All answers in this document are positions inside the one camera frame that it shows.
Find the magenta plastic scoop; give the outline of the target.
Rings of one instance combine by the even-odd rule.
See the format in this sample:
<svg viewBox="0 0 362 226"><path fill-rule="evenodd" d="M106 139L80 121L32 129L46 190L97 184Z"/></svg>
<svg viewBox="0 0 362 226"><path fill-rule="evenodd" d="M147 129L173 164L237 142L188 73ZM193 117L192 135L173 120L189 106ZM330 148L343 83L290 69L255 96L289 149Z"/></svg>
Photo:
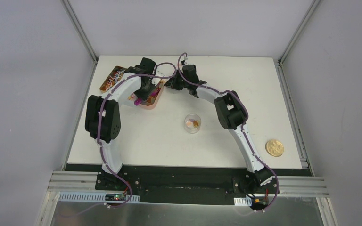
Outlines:
<svg viewBox="0 0 362 226"><path fill-rule="evenodd" d="M161 88L156 88L146 100L143 100L141 98L137 98L134 101L134 104L136 106L143 105L143 106L152 106L156 102L156 98L158 97L159 92L161 91Z"/></svg>

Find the clear plastic jar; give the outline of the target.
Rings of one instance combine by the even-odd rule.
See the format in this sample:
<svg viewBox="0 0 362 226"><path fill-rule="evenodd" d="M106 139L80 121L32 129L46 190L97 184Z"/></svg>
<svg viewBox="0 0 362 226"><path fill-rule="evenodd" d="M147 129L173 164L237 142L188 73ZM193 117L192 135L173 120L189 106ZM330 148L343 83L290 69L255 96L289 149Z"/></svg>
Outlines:
<svg viewBox="0 0 362 226"><path fill-rule="evenodd" d="M200 131L201 118L197 114L188 114L184 119L184 129L190 133L195 134Z"/></svg>

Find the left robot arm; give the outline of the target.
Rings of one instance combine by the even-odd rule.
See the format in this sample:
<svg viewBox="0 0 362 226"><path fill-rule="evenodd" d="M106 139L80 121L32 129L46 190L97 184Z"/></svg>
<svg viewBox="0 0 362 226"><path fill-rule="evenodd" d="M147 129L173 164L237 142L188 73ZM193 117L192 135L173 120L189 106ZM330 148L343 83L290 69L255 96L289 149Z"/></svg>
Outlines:
<svg viewBox="0 0 362 226"><path fill-rule="evenodd" d="M151 105L161 86L157 64L152 59L144 57L138 65L122 72L122 78L108 91L101 96L89 96L85 117L85 130L99 148L102 169L111 173L107 184L116 191L125 184L124 176L118 173L123 161L115 143L121 130L120 107Z"/></svg>

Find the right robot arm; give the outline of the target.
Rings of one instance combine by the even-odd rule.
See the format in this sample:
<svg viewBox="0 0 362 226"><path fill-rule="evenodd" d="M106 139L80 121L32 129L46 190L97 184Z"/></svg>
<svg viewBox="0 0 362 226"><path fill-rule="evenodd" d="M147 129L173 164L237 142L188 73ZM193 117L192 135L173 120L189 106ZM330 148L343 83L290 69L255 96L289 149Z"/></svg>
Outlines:
<svg viewBox="0 0 362 226"><path fill-rule="evenodd" d="M250 173L249 188L255 193L266 189L268 183L278 177L260 157L247 128L248 112L235 91L219 91L200 80L195 65L184 60L178 64L182 68L167 83L171 89L187 89L189 94L214 104L220 125L228 130L236 141Z"/></svg>

